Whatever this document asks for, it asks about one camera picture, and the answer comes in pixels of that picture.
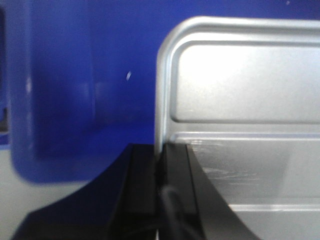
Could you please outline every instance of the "blue plastic object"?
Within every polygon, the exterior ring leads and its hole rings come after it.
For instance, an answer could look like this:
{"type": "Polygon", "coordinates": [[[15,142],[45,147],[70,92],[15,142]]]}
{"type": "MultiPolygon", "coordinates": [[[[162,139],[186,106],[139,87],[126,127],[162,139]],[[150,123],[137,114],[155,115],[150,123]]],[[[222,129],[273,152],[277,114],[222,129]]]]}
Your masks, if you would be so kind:
{"type": "Polygon", "coordinates": [[[92,179],[127,143],[153,143],[157,51],[183,20],[320,20],[318,0],[2,0],[0,6],[12,161],[36,183],[92,179]]]}

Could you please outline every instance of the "white floor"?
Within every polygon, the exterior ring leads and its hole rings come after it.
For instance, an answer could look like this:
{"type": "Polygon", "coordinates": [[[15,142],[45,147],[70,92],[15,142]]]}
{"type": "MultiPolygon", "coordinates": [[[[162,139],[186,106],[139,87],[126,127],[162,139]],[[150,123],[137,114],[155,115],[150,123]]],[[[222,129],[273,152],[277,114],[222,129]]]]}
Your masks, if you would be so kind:
{"type": "Polygon", "coordinates": [[[0,240],[9,240],[27,213],[53,203],[86,182],[33,184],[17,175],[9,150],[0,150],[0,240]]]}

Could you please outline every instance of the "silver metal panel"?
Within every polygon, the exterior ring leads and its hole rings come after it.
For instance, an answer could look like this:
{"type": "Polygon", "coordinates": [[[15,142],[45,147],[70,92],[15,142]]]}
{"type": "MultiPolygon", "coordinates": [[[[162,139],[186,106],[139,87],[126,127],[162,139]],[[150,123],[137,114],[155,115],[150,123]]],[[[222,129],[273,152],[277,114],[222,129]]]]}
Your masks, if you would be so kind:
{"type": "Polygon", "coordinates": [[[192,148],[212,184],[261,239],[319,239],[320,140],[206,140],[192,148]]]}
{"type": "Polygon", "coordinates": [[[320,22],[196,17],[157,59],[156,153],[194,139],[314,138],[320,22]]]}
{"type": "Polygon", "coordinates": [[[178,25],[157,59],[156,155],[168,142],[261,239],[319,239],[320,21],[178,25]]]}

